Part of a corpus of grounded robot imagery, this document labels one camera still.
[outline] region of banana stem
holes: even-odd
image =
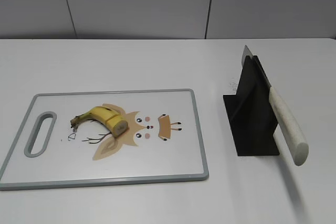
[[[82,115],[76,115],[74,119],[70,121],[71,123],[71,128],[78,128],[78,125],[88,119],[92,119],[90,111],[82,114]]]

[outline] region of cutting board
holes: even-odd
[[[131,118],[121,136],[93,120],[70,128],[74,116],[103,104]],[[207,177],[192,90],[51,93],[34,96],[0,170],[0,190]]]

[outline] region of cartoon deer illustration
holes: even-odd
[[[93,160],[100,160],[102,158],[111,156],[118,152],[122,145],[130,145],[130,146],[138,146],[136,142],[134,141],[134,138],[141,138],[142,134],[139,133],[139,131],[147,128],[147,129],[152,129],[153,126],[143,126],[139,123],[142,122],[141,118],[137,118],[137,114],[139,111],[133,111],[130,113],[126,113],[125,110],[119,106],[113,105],[113,104],[107,104],[104,103],[103,106],[109,107],[113,110],[118,111],[128,122],[129,128],[122,133],[120,136],[114,138],[112,134],[109,132],[107,134],[99,134],[101,137],[100,138],[87,138],[86,140],[83,140],[83,142],[88,142],[89,144],[98,144],[98,149],[96,150]],[[150,117],[146,116],[144,118],[146,122],[150,121]],[[159,130],[159,135],[158,137],[164,141],[167,141],[167,139],[171,138],[171,130],[175,131],[181,131],[181,128],[178,129],[173,129],[171,128],[171,125],[175,124],[181,124],[181,122],[176,122],[176,123],[171,123],[170,122],[170,117],[169,115],[162,114],[159,118],[159,125],[160,125],[160,130]],[[150,138],[150,134],[146,133],[144,135],[145,138]]]

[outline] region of cutting board handle hole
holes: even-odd
[[[52,111],[44,112],[37,117],[25,147],[27,157],[37,157],[46,150],[55,121],[56,113]]]

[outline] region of banana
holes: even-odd
[[[89,119],[101,122],[109,129],[113,137],[118,137],[128,129],[128,122],[125,118],[117,111],[105,106],[96,106],[82,115],[75,116],[75,118],[70,121],[71,128],[77,129],[80,123]]]

